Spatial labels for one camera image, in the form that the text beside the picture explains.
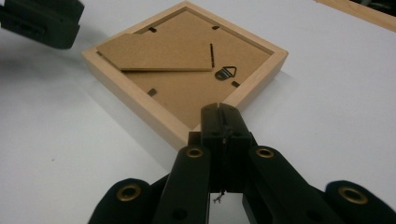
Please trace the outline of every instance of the brass grommet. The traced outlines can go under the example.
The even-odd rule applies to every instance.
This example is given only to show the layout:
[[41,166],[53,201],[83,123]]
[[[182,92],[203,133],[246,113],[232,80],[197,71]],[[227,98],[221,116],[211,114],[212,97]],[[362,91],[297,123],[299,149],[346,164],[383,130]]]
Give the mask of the brass grommet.
[[198,157],[201,157],[202,155],[204,155],[204,152],[200,148],[197,148],[197,147],[189,148],[186,153],[187,153],[187,156],[191,157],[191,158],[198,158]]
[[274,157],[274,152],[268,148],[259,148],[256,150],[256,154],[266,159]]
[[117,198],[122,202],[129,202],[137,198],[142,189],[137,184],[125,185],[117,192]]
[[338,193],[350,203],[366,204],[369,202],[363,193],[351,187],[341,187],[338,189]]

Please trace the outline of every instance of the black clamp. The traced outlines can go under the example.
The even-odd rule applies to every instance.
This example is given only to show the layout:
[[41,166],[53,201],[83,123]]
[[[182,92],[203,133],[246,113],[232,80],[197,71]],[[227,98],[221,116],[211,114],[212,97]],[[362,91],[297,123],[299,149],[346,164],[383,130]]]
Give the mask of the black clamp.
[[6,0],[1,27],[56,49],[70,49],[84,6],[78,0]]
[[152,185],[117,183],[89,223],[204,224],[209,193],[225,191],[243,194],[251,223],[396,223],[396,213],[357,184],[310,186],[279,151],[257,145],[235,107],[208,105],[201,117],[202,130],[190,133],[169,175]]

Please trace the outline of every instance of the white surface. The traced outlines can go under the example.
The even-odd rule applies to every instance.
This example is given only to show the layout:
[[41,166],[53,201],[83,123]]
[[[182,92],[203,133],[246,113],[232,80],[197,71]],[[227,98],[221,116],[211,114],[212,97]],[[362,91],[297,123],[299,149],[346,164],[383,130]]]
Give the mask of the white surface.
[[[80,53],[179,1],[85,0],[70,50],[0,30],[0,223],[86,223],[116,182],[167,174],[176,152]],[[290,56],[242,115],[311,185],[346,179],[396,208],[396,34],[313,0],[192,1]],[[240,195],[210,223],[248,223]]]

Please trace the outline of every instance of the metal clip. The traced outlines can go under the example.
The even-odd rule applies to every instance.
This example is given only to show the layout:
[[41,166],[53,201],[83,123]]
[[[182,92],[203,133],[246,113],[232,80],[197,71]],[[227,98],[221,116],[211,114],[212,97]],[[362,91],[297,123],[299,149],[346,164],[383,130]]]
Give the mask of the metal clip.
[[[229,68],[234,69],[233,73],[231,73],[228,70]],[[215,78],[217,80],[223,81],[223,80],[228,79],[230,77],[235,77],[235,74],[236,74],[236,67],[235,66],[224,66],[215,74]]]

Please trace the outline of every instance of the wooden frame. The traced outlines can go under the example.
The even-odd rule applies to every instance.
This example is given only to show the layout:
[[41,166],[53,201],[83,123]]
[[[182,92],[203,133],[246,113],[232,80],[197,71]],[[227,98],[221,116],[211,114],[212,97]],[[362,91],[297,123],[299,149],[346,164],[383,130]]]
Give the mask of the wooden frame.
[[396,17],[374,10],[372,8],[354,3],[349,0],[316,0],[321,4],[336,8],[349,15],[358,17],[362,20],[384,27],[385,29],[396,32]]
[[[266,60],[260,63],[258,67],[254,68],[251,74],[240,83],[239,87],[234,88],[231,94],[219,101],[224,104],[236,106],[240,109],[244,108],[264,88],[269,80],[279,72],[288,53],[268,41],[190,2],[182,2],[171,7],[150,19],[142,21],[110,37],[104,43],[123,34],[143,34],[147,32],[150,27],[161,25],[185,12],[192,14],[199,20],[209,23],[210,26],[220,27],[222,32],[225,32],[227,35],[231,35],[244,44],[249,44],[252,48],[258,49],[268,55]],[[142,90],[135,82],[102,57],[100,53],[98,53],[97,46],[93,46],[82,52],[82,56],[91,73],[170,145],[176,149],[186,146],[189,132],[200,130],[199,123],[194,127],[189,127],[180,121],[180,118],[150,97],[146,91]]]

